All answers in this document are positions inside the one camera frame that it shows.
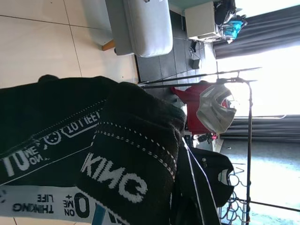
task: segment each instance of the dark curtain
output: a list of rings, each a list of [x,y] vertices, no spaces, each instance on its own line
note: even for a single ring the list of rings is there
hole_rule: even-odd
[[[217,59],[300,45],[300,6],[253,16],[246,20],[248,25],[231,44],[226,41],[214,44]]]
[[[248,118],[234,119],[223,139],[246,140]],[[283,119],[253,119],[252,138],[257,141],[300,143],[300,115],[288,115]]]

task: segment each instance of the gray curtain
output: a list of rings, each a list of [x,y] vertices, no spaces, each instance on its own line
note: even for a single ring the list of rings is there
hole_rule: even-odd
[[[217,59],[300,45],[300,6],[253,16],[246,20],[248,25],[231,44],[226,41],[214,44]]]
[[[246,140],[248,118],[234,119],[223,139]],[[300,143],[300,115],[288,115],[283,119],[253,119],[252,138],[257,141]]]

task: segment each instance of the red garment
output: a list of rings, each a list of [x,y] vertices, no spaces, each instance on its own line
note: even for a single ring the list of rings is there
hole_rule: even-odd
[[[187,126],[193,135],[211,133],[198,119],[196,113],[200,105],[200,94],[210,87],[211,84],[201,81],[199,85],[192,86],[185,91],[171,87],[171,91],[187,104]]]

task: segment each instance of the wooden leg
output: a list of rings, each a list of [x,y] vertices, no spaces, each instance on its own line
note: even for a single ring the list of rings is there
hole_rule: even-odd
[[[102,46],[102,51],[110,50],[114,48],[116,45],[113,40],[107,42],[105,45]]]

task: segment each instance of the tiled floor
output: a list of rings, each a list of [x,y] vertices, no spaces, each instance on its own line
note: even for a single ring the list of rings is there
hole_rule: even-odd
[[[138,81],[134,56],[100,50],[112,39],[105,0],[0,0],[0,31],[0,88],[35,83],[45,74]],[[0,217],[0,224],[74,222]]]

